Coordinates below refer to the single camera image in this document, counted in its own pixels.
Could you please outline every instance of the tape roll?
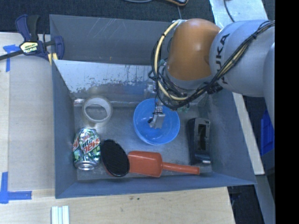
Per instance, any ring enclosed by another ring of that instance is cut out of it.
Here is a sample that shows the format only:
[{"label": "tape roll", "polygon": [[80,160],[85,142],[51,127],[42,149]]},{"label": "tape roll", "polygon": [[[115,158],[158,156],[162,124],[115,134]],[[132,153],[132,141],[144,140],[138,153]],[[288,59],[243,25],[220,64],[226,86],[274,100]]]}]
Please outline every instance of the tape roll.
[{"label": "tape roll", "polygon": [[[96,118],[88,114],[87,108],[90,106],[99,105],[103,107],[107,113],[107,115],[104,118]],[[106,99],[103,96],[96,96],[96,97],[90,97],[88,98],[82,106],[82,116],[83,116],[83,122],[85,127],[87,128],[101,128],[108,123],[112,116],[112,105],[108,99]]]}]

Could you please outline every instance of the blue box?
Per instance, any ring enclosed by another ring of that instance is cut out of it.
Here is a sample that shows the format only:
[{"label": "blue box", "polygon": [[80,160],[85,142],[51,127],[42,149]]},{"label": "blue box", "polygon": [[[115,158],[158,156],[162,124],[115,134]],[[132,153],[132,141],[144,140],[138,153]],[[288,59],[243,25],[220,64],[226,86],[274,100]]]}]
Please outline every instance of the blue box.
[{"label": "blue box", "polygon": [[269,117],[268,110],[265,110],[261,119],[261,156],[270,152],[275,147],[275,132]]}]

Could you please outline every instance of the white plastic piece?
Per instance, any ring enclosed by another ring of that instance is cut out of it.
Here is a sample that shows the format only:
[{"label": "white plastic piece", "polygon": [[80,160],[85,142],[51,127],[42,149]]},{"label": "white plastic piece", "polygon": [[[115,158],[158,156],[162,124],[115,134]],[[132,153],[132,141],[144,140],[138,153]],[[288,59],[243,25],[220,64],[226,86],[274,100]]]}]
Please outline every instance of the white plastic piece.
[{"label": "white plastic piece", "polygon": [[70,224],[69,206],[53,206],[51,209],[51,224]]},{"label": "white plastic piece", "polygon": [[[89,116],[88,113],[86,112],[86,109],[87,107],[92,105],[99,105],[103,107],[107,112],[107,116],[103,119],[94,119],[93,117]],[[103,96],[91,97],[83,103],[83,107],[82,107],[83,122],[85,123],[85,125],[87,125],[90,128],[103,127],[110,120],[112,116],[112,111],[113,111],[112,105],[108,99],[106,99]]]}]

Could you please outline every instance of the soda can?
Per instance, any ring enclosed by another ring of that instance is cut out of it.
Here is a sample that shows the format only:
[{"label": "soda can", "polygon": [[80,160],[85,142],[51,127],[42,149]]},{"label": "soda can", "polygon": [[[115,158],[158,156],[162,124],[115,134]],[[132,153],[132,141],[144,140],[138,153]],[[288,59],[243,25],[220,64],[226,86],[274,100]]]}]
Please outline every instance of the soda can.
[{"label": "soda can", "polygon": [[81,170],[92,170],[100,163],[100,137],[95,129],[78,131],[73,143],[74,166]]}]

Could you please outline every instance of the orange handle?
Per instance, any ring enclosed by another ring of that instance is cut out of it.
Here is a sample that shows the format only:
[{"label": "orange handle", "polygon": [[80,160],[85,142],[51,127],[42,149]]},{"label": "orange handle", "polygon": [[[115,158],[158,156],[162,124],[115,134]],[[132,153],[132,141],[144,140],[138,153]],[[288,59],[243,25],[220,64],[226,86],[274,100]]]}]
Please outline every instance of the orange handle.
[{"label": "orange handle", "polygon": [[163,169],[180,173],[199,175],[199,167],[163,162]]}]

